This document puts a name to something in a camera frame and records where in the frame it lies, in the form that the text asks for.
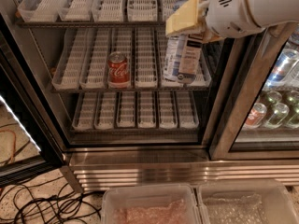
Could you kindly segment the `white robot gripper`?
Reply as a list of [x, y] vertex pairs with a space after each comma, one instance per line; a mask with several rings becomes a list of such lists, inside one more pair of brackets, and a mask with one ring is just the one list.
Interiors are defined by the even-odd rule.
[[166, 36], [203, 33], [204, 44], [262, 31], [250, 11], [249, 0], [209, 0], [209, 4], [207, 0], [188, 0], [165, 24]]

